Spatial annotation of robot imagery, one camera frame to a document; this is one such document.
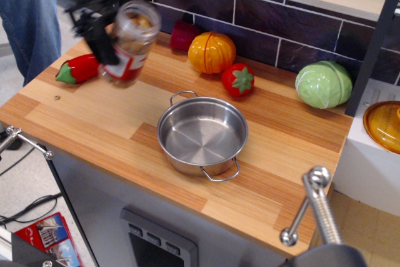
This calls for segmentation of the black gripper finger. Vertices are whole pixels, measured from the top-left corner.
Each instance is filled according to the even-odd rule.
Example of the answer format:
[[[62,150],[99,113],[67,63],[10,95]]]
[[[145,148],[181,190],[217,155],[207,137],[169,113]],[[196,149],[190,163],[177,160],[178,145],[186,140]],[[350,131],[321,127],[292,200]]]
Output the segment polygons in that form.
[[[106,31],[109,25],[103,18],[89,18],[84,26],[83,37],[96,59],[103,65],[117,65],[119,58],[112,39]]]

